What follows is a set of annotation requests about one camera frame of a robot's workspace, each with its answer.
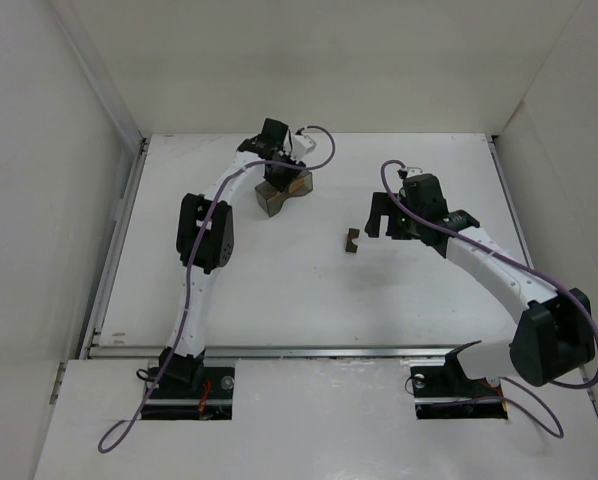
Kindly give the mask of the dark wood arch block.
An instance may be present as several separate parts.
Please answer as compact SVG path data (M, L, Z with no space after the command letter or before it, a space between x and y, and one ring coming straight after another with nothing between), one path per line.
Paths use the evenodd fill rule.
M358 251L358 245L356 241L360 235L360 230L357 228L349 228L345 237L344 251L348 254L356 254Z

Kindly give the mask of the grey translucent plastic bin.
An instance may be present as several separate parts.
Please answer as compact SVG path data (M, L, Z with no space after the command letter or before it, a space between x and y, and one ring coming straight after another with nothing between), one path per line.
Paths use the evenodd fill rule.
M311 172L302 172L289 185L278 190L267 181L255 187L258 205L269 216L277 215L284 203L291 198L303 197L313 191L313 175Z

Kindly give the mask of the striped brown wood block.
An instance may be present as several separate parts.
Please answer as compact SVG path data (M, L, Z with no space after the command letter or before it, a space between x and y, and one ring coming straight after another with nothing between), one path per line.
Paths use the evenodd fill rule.
M304 187L304 183L303 182L294 182L289 186L288 191L290 193L295 193L297 191L300 191L302 188Z

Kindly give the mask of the light wood rectangular block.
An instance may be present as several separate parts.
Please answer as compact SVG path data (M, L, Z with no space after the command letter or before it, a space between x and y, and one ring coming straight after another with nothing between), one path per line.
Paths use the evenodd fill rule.
M268 195L267 201L269 204L283 204L288 198L287 191L275 191Z

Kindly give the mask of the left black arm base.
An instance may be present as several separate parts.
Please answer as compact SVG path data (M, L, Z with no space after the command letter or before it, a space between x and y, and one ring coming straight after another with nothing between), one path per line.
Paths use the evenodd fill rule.
M165 372L156 382L160 368L169 358L164 349L157 364L136 371L147 393L154 390L141 407L141 420L227 421L233 416L235 366L208 365L202 352L197 357L173 354Z

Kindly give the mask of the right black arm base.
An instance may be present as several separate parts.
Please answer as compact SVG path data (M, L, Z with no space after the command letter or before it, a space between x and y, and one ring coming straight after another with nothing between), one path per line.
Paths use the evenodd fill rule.
M410 363L408 381L418 420L508 419L501 388L485 378L469 379L460 366L458 354L474 345L450 350L442 359Z

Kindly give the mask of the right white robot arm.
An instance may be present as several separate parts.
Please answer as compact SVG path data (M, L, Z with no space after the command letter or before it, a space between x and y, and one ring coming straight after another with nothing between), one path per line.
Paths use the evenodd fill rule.
M449 210L436 176L409 176L406 170L399 175L397 193L373 193L365 233L434 249L487 290L516 326L509 341L474 340L447 354L453 376L515 375L539 387L594 360L595 331L583 292L532 272L501 250L471 214Z

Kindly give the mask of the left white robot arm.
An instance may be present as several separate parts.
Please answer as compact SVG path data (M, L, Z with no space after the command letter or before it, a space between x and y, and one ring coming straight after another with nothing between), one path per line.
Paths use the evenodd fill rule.
M264 121L259 134L242 141L230 165L201 194L180 205L176 251L185 268L183 293L173 332L159 357L161 383L197 390L203 382L207 307L220 269L234 250L233 202L262 186L285 194L309 175L303 162L316 143L301 128L291 132L278 120Z

